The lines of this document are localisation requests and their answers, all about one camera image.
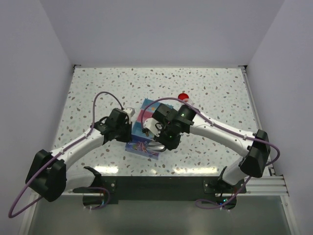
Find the purple candy bin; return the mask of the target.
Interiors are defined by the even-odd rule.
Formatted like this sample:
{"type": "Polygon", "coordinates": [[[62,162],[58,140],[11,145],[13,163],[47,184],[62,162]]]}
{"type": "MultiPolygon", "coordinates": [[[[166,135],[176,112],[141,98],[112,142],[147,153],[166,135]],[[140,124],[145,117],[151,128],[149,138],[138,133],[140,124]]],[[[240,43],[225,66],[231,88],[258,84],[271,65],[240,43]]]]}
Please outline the purple candy bin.
{"type": "Polygon", "coordinates": [[[132,140],[131,142],[126,143],[125,151],[140,155],[142,157],[158,160],[160,153],[148,150],[147,146],[149,143],[150,141],[132,140]]]}

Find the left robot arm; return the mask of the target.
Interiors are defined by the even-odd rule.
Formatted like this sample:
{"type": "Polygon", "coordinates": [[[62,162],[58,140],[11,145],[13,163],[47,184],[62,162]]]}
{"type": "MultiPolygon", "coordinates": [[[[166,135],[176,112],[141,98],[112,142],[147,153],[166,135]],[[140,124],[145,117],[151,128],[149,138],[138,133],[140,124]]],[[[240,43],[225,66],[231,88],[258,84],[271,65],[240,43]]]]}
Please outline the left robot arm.
{"type": "Polygon", "coordinates": [[[114,108],[108,117],[100,119],[84,134],[68,144],[50,152],[36,153],[25,183],[48,202],[53,202],[64,191],[85,187],[90,192],[101,188],[101,174],[91,167],[85,173],[68,174],[67,171],[89,152],[116,140],[130,142],[134,108],[114,108]]]}

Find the pink candy bin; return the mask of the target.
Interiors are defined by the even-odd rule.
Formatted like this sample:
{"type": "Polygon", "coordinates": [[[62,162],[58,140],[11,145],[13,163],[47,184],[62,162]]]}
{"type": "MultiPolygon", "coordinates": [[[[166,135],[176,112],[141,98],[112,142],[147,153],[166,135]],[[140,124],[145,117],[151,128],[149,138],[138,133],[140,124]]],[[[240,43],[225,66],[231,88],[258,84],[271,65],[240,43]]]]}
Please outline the pink candy bin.
{"type": "Polygon", "coordinates": [[[155,112],[155,108],[148,108],[145,112],[143,109],[140,109],[138,117],[136,118],[136,122],[141,123],[145,122],[146,119],[151,118],[153,113],[155,112]]]}

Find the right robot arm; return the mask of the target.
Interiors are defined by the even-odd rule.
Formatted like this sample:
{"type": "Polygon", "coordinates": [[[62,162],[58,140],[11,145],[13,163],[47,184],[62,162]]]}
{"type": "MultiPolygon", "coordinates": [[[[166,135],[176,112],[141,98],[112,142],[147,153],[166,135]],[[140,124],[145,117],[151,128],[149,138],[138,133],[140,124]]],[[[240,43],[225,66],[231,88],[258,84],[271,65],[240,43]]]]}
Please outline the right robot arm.
{"type": "Polygon", "coordinates": [[[143,125],[167,150],[176,149],[181,135],[187,133],[211,139],[235,151],[239,159],[225,167],[218,180],[218,187],[223,192],[230,192],[247,176],[263,176],[270,154],[268,134],[263,130],[253,133],[231,127],[186,104],[179,110],[160,104],[143,125]]]}

